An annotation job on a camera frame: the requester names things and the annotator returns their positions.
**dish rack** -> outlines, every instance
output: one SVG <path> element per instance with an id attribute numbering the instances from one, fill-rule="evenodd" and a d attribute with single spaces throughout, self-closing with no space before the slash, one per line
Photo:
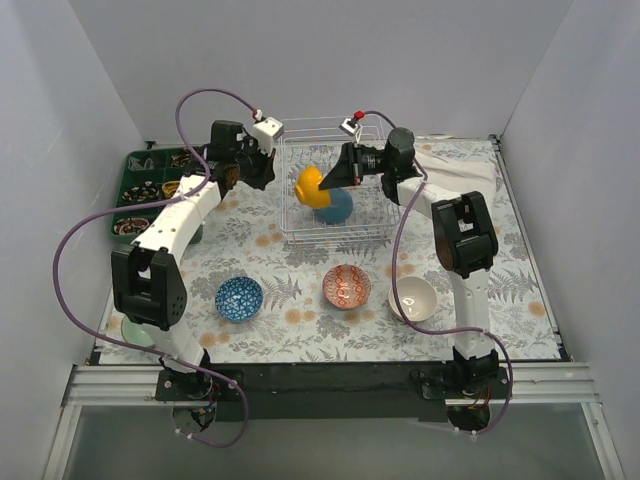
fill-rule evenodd
<path id="1" fill-rule="evenodd" d="M 400 218 L 398 206 L 382 191 L 380 179 L 365 177 L 358 187 L 345 188 L 353 198 L 353 213 L 344 222 L 327 224 L 313 210 L 301 205 L 295 195 L 298 176 L 315 165 L 326 175 L 336 164 L 344 142 L 351 141 L 338 127 L 350 117 L 296 118 L 283 120 L 284 134 L 279 140 L 282 161 L 280 227 L 292 245 L 377 242 L 388 238 Z M 360 121 L 361 143 L 383 147 L 386 139 L 382 120 L 368 115 Z"/>

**white towel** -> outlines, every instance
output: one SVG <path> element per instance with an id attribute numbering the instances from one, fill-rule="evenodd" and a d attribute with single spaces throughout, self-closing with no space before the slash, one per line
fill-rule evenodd
<path id="1" fill-rule="evenodd" d="M 433 183 L 452 192 L 478 191 L 484 196 L 489 214 L 496 198 L 496 169 L 487 162 L 460 162 L 444 159 L 430 153 L 416 151 L 416 160 L 422 165 Z"/>

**floral tablecloth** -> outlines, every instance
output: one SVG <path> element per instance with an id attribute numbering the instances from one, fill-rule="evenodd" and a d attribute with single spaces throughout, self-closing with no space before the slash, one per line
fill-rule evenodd
<path id="1" fill-rule="evenodd" d="M 559 358 L 509 194 L 488 141 L 448 140 L 418 148 L 459 161 L 486 161 L 498 171 L 493 222 L 500 252 L 491 270 L 491 330 L 514 359 Z M 189 324 L 216 363 L 447 360 L 451 337 L 416 333 L 389 310 L 391 239 L 376 244 L 337 244 L 299 248 L 286 243 L 279 229 L 279 179 L 265 192 L 237 186 L 206 218 L 202 241 L 187 249 L 180 269 L 189 292 L 182 321 Z M 399 257 L 401 275 L 419 275 L 438 293 L 438 308 L 428 327 L 454 326 L 449 279 L 438 263 L 431 221 L 412 213 Z M 323 297 L 322 279 L 333 266 L 363 268 L 373 288 L 363 307 L 340 311 Z M 244 324 L 221 318 L 214 306 L 219 286 L 246 275 L 264 291 L 258 316 Z M 122 314 L 106 314 L 101 331 L 122 338 Z M 114 345 L 99 345 L 102 364 L 155 363 L 153 356 Z"/>

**red bowl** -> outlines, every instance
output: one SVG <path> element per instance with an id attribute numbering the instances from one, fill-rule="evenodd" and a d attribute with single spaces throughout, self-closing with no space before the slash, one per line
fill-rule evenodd
<path id="1" fill-rule="evenodd" d="M 360 267 L 338 265 L 324 276 L 322 291 L 333 305 L 348 310 L 367 303 L 371 280 Z"/>

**yellow object in tray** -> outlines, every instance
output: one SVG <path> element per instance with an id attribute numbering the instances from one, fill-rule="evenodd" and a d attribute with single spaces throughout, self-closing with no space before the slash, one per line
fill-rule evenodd
<path id="1" fill-rule="evenodd" d="M 296 198 L 311 208 L 327 208 L 331 205 L 329 190 L 320 190 L 322 172 L 313 165 L 305 168 L 296 183 Z"/>

